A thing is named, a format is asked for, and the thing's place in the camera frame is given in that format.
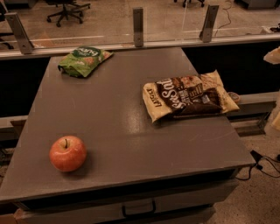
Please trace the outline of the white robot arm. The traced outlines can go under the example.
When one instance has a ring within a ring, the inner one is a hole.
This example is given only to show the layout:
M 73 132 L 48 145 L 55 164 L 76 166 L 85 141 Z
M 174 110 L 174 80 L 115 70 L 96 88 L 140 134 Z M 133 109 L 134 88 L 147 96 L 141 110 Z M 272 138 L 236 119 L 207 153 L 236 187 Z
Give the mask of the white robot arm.
M 280 46 L 268 52 L 263 59 L 273 65 L 280 64 Z

